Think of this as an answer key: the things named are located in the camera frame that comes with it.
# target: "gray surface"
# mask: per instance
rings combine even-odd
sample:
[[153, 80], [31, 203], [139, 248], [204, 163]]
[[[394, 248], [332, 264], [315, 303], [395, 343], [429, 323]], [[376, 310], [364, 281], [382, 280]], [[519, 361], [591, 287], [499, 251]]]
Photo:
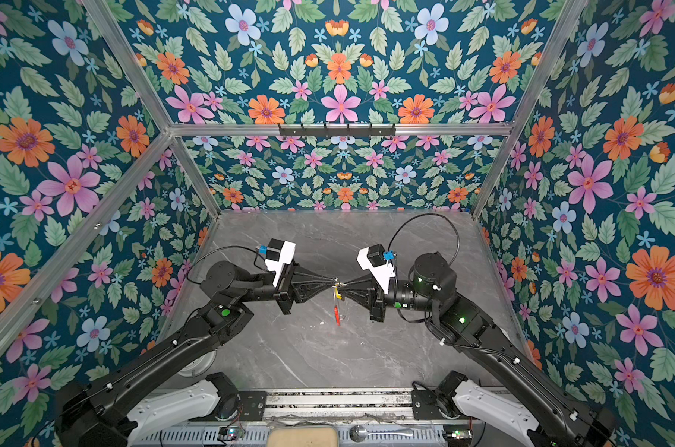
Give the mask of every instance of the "gray surface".
[[[295, 259], [315, 273], [337, 276], [341, 281], [364, 274], [356, 261], [363, 247], [385, 247], [396, 229], [415, 212], [227, 212], [221, 214], [208, 241], [215, 247], [237, 244], [256, 247], [270, 238], [297, 244]], [[516, 338], [511, 306], [503, 300], [501, 282], [495, 277], [485, 253], [481, 234], [467, 213], [446, 212], [459, 230], [461, 248], [452, 267], [457, 288], [474, 300], [495, 322]], [[440, 218], [420, 218], [405, 227], [392, 246], [404, 278], [417, 255], [440, 250], [447, 259], [455, 249], [452, 230]], [[242, 250], [211, 255], [192, 273], [203, 279], [215, 262], [229, 259], [242, 267], [252, 266], [252, 257]], [[182, 324], [188, 311], [204, 305], [208, 297], [198, 286], [187, 284], [181, 291]], [[332, 291], [321, 293], [305, 304], [293, 306], [284, 316], [275, 302], [255, 302], [250, 324], [230, 343], [220, 348], [210, 373], [225, 372], [244, 388], [409, 386], [412, 380], [436, 385], [450, 371], [465, 373], [484, 385], [498, 385], [494, 378], [452, 348], [443, 347], [421, 324], [408, 324], [388, 310], [384, 323], [369, 321], [367, 310], [354, 302], [341, 302], [342, 326], [334, 321]], [[405, 313], [408, 318], [421, 314]], [[166, 388], [181, 388], [195, 379], [169, 380]]]

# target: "floral wallpaper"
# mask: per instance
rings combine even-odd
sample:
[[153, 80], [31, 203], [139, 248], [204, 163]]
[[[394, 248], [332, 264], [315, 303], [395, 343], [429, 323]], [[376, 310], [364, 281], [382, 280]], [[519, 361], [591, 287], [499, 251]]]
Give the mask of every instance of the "floral wallpaper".
[[2, 357], [0, 446], [58, 446], [56, 391], [154, 346], [210, 221], [166, 150]]
[[588, 7], [547, 88], [484, 235], [537, 365], [675, 447], [675, 0]]
[[218, 205], [234, 210], [468, 211], [500, 144], [488, 135], [186, 140]]
[[564, 2], [132, 3], [176, 122], [426, 124], [511, 119]]
[[0, 313], [155, 133], [82, 6], [0, 2]]

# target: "diagonal metal bar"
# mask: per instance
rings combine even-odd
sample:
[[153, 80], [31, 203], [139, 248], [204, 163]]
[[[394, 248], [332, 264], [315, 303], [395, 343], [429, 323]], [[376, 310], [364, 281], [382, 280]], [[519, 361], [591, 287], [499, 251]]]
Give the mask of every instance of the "diagonal metal bar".
[[89, 248], [99, 229], [109, 223], [113, 213], [136, 189], [136, 185], [148, 170], [158, 162], [170, 143], [171, 137], [165, 132], [152, 141], [142, 156], [128, 168], [101, 202], [82, 220], [79, 227], [54, 252], [19, 296], [0, 314], [0, 357], [17, 338], [17, 334], [32, 322], [35, 313], [62, 282], [66, 272]]
[[183, 167], [183, 171], [186, 173], [186, 178], [193, 185], [194, 190], [203, 201], [208, 214], [213, 219], [217, 219], [218, 215], [221, 213], [221, 210], [218, 209], [218, 204], [211, 194], [211, 190], [208, 188], [206, 183], [206, 178], [201, 174], [198, 165], [196, 164], [193, 157], [189, 154], [189, 148], [186, 147], [186, 143], [183, 142], [183, 139], [174, 137], [173, 142], [171, 143], [171, 149], [173, 154], [179, 160], [179, 163]]
[[172, 124], [171, 117], [105, 0], [84, 0], [83, 4], [156, 126], [160, 131], [167, 131]]
[[564, 50], [566, 41], [570, 37], [571, 32], [574, 31], [574, 27], [578, 23], [578, 18], [588, 2], [589, 0], [565, 0], [561, 15], [553, 26], [553, 31], [551, 31], [551, 35], [548, 37], [546, 46], [543, 49], [541, 62], [539, 62], [539, 66], [536, 67], [533, 76], [531, 76], [529, 86], [526, 87], [526, 92], [524, 92], [521, 97], [521, 101], [514, 113], [514, 120], [512, 122], [513, 129], [502, 144], [499, 153], [491, 164], [489, 173], [484, 179], [481, 192], [479, 193], [479, 200], [472, 209], [474, 218], [479, 218], [479, 214], [481, 214], [481, 211], [484, 209], [486, 201], [494, 191], [499, 176], [509, 160], [509, 154], [513, 148], [515, 148], [516, 143], [518, 143], [518, 139], [521, 137], [523, 128], [529, 120], [529, 116], [536, 105], [536, 101], [539, 99], [543, 88], [546, 86], [548, 78], [551, 76], [551, 72], [556, 66], [556, 62], [561, 56], [561, 52]]
[[[389, 125], [381, 124], [380, 129], [391, 128]], [[396, 124], [396, 135], [492, 135], [507, 136], [510, 134], [513, 126], [509, 123], [459, 123], [459, 124]], [[295, 130], [324, 130], [323, 124], [306, 124], [305, 126], [284, 125], [282, 129]], [[349, 134], [348, 130], [366, 131], [369, 129], [369, 124], [328, 124], [327, 129], [344, 130], [345, 135]], [[220, 124], [220, 123], [205, 123], [205, 124], [174, 124], [171, 127], [171, 133], [175, 137], [195, 137], [197, 135], [210, 135], [212, 137], [235, 135], [266, 135], [269, 137], [280, 136], [280, 127], [269, 124]], [[378, 136], [379, 133], [375, 131], [373, 135]]]

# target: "horizontal metal bar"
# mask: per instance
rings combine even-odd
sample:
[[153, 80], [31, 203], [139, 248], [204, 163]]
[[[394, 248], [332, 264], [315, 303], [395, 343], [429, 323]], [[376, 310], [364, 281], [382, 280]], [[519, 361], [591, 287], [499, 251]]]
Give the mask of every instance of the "horizontal metal bar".
[[[278, 127], [272, 124], [219, 124], [219, 123], [205, 123], [205, 124], [174, 124], [171, 126], [171, 134], [175, 137], [195, 137], [200, 135], [210, 135], [212, 137], [220, 136], [236, 136], [236, 135], [266, 135], [269, 137], [279, 137], [283, 131], [306, 131], [309, 130], [311, 134], [317, 131], [324, 131], [325, 126], [322, 124], [310, 124], [305, 126], [285, 124]], [[328, 124], [329, 132], [335, 130], [344, 131], [343, 135], [347, 135], [346, 124]], [[364, 132], [369, 129], [369, 124], [350, 124], [350, 130]], [[376, 125], [372, 126], [373, 130], [378, 129]], [[492, 136], [506, 136], [512, 129], [511, 123], [459, 123], [459, 124], [396, 124], [396, 135], [492, 135]]]
[[509, 160], [511, 150], [516, 147], [518, 139], [521, 137], [523, 128], [529, 120], [529, 116], [536, 106], [536, 101], [541, 96], [543, 88], [546, 86], [549, 76], [553, 68], [556, 66], [561, 52], [564, 50], [565, 43], [574, 31], [575, 25], [578, 23], [578, 17], [583, 12], [583, 8], [589, 0], [566, 0], [564, 7], [561, 10], [561, 15], [558, 17], [556, 23], [553, 25], [553, 31], [548, 37], [546, 46], [543, 48], [543, 56], [541, 62], [536, 67], [536, 70], [531, 76], [529, 85], [518, 103], [516, 112], [514, 113], [513, 129], [508, 138], [503, 142], [498, 154], [491, 164], [491, 169], [484, 179], [479, 193], [479, 199], [472, 209], [475, 218], [479, 218], [481, 210], [484, 209], [486, 201], [491, 196], [496, 183], [499, 180], [501, 172], [504, 170], [506, 163]]
[[208, 189], [206, 178], [201, 174], [198, 165], [190, 156], [189, 148], [186, 147], [186, 143], [183, 142], [183, 139], [174, 137], [173, 142], [171, 143], [171, 150], [183, 167], [183, 171], [186, 173], [186, 177], [189, 179], [190, 184], [193, 185], [193, 189], [204, 203], [204, 207], [208, 210], [208, 214], [213, 219], [217, 219], [218, 215], [221, 214], [221, 210], [218, 208], [216, 200]]
[[62, 282], [66, 272], [99, 233], [109, 223], [113, 213], [136, 189], [148, 170], [161, 158], [171, 138], [161, 133], [145, 152], [131, 165], [98, 205], [82, 220], [79, 227], [66, 239], [52, 257], [42, 266], [19, 296], [0, 314], [0, 357], [17, 338], [17, 334], [32, 322], [45, 299]]
[[160, 131], [167, 131], [173, 121], [143, 67], [138, 64], [136, 52], [131, 49], [108, 5], [104, 0], [84, 0], [82, 3], [156, 126]]

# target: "white arm segment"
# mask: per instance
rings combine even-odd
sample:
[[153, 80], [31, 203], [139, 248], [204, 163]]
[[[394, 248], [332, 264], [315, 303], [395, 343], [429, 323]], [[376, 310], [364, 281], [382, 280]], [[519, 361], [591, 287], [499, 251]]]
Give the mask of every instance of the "white arm segment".
[[218, 390], [207, 380], [172, 393], [143, 399], [126, 415], [129, 421], [138, 423], [127, 438], [128, 445], [172, 425], [210, 414], [218, 399]]
[[510, 435], [527, 447], [533, 447], [529, 430], [536, 430], [539, 422], [518, 402], [487, 391], [473, 380], [466, 380], [457, 387], [453, 400], [462, 414], [481, 419]]

